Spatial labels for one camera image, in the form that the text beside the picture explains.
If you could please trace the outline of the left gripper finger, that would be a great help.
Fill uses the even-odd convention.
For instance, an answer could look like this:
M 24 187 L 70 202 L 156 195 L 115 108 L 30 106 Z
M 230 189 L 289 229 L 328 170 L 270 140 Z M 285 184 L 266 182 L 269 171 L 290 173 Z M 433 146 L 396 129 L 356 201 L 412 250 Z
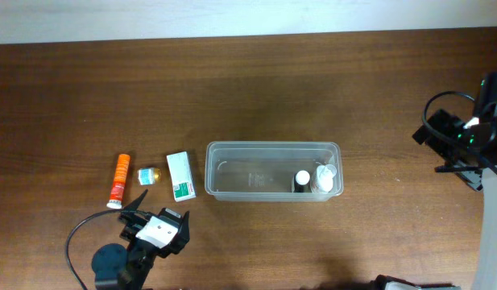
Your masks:
M 187 211 L 182 217 L 182 221 L 179 224 L 178 231 L 172 240 L 173 253 L 179 254 L 190 241 L 189 233 L 189 214 Z
M 143 202 L 143 199 L 146 197 L 147 193 L 148 193 L 148 190 L 145 189 L 139 197 L 137 197 L 130 204 L 125 206 L 122 209 L 122 211 L 127 212 L 127 213 L 135 213 L 138 210 L 141 203 Z

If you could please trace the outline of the orange tablet tube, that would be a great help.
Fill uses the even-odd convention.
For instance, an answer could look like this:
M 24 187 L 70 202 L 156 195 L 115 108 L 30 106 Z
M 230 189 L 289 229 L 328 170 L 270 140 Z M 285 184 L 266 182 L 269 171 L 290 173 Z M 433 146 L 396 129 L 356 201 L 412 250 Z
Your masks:
M 122 200 L 126 187 L 126 178 L 130 166 L 130 156 L 128 154 L 120 154 L 117 159 L 116 168 L 114 171 L 114 179 L 110 190 L 110 197 L 106 206 L 110 209 L 121 209 Z

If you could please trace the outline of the white squeeze bottle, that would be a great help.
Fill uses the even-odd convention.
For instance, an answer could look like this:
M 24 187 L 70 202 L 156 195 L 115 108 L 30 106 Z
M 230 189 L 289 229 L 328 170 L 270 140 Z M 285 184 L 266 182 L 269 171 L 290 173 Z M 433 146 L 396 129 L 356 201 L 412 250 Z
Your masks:
M 310 189 L 313 193 L 329 193 L 333 189 L 333 178 L 338 170 L 332 164 L 317 166 L 310 181 Z

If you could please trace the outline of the dark bottle white cap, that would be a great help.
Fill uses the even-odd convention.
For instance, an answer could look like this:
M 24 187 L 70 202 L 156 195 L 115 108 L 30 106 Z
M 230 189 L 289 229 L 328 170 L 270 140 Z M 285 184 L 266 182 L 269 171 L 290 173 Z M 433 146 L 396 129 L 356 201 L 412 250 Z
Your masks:
M 310 174 L 305 170 L 298 171 L 292 180 L 293 193 L 308 193 L 310 182 Z

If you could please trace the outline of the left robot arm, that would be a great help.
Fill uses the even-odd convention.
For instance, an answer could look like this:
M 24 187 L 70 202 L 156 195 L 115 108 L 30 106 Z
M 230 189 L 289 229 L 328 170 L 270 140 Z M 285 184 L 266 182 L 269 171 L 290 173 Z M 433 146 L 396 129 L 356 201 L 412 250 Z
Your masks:
M 97 289 L 141 289 L 158 258 L 179 254 L 190 241 L 189 212 L 169 208 L 143 213 L 139 206 L 146 193 L 120 211 L 124 224 L 120 237 L 128 246 L 107 244 L 94 254 L 91 268 Z

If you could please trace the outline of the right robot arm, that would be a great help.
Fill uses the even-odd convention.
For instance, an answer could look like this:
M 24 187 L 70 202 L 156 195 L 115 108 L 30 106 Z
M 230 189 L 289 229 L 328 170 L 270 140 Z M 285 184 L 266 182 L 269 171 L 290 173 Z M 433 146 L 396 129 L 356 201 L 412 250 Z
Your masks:
M 472 290 L 497 290 L 497 174 L 490 169 L 483 173 L 483 227 L 478 268 Z M 405 280 L 379 275 L 371 283 L 378 290 L 442 290 L 455 289 L 449 284 L 412 284 Z

